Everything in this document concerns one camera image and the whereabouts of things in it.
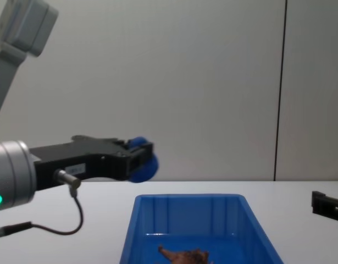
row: black cable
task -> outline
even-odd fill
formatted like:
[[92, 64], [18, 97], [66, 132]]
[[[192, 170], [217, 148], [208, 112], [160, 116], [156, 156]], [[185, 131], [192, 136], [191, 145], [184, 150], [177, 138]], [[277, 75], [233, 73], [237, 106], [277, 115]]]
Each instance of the black cable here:
[[54, 230], [54, 229], [51, 229], [51, 228], [48, 228], [48, 227], [45, 227], [45, 226], [39, 225], [39, 224], [32, 224], [32, 227], [43, 229], [45, 231], [48, 231], [48, 232], [51, 232], [51, 233], [57, 234], [57, 235], [73, 235], [73, 234], [77, 233], [83, 226], [84, 216], [83, 216], [82, 206], [81, 206], [79, 200], [77, 199], [77, 197], [74, 197], [74, 200], [75, 200], [77, 207], [80, 211], [80, 224], [75, 230], [69, 231], [69, 232], [61, 232], [61, 231], [57, 231], [57, 230]]

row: blue plastic bin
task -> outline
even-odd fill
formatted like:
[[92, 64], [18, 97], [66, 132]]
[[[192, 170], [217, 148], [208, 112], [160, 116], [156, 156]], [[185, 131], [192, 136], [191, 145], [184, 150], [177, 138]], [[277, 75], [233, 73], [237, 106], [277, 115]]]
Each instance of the blue plastic bin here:
[[214, 264], [282, 264], [241, 195], [142, 195], [120, 264], [170, 263], [159, 252], [201, 249]]

